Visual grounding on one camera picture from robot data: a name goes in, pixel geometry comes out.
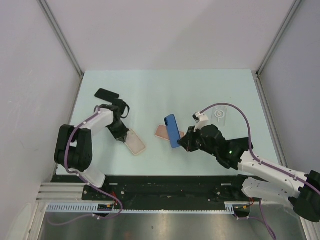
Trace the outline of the blue phone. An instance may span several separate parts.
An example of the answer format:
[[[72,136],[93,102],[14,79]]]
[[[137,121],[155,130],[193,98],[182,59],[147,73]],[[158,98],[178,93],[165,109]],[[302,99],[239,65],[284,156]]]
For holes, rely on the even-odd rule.
[[[179,140],[181,135],[178,129],[177,121],[174,114],[170,114],[164,118],[170,145],[173,149],[180,147]]]

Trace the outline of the black phone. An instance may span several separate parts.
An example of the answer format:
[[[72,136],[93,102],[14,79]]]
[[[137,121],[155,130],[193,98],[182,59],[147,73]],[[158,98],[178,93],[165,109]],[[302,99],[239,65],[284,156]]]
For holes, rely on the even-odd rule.
[[[116,99],[119,99],[120,95],[118,93],[100,88],[94,96],[100,100],[106,101],[106,102],[113,102]]]

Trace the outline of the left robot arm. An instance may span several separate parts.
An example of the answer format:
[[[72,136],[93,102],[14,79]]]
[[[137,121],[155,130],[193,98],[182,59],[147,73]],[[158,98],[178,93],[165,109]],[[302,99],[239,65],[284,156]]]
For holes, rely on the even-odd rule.
[[[59,129],[55,163],[94,186],[93,194],[100,200],[110,196],[111,188],[105,184],[106,176],[92,165],[93,136],[108,129],[116,141],[125,143],[129,132],[122,121],[128,117],[125,112],[130,112],[129,105],[117,98],[111,104],[97,105],[93,114],[78,125],[64,124]]]

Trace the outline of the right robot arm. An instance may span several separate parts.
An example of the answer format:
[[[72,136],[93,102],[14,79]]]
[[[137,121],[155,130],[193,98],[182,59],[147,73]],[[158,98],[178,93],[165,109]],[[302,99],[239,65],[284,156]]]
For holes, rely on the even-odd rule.
[[[191,126],[178,140],[187,152],[203,151],[216,158],[226,169],[252,174],[262,182],[247,178],[230,188],[231,196],[242,201],[245,197],[259,198],[292,207],[300,217],[314,223],[320,221],[320,174],[301,172],[254,156],[248,138],[226,140],[215,125],[201,129]]]

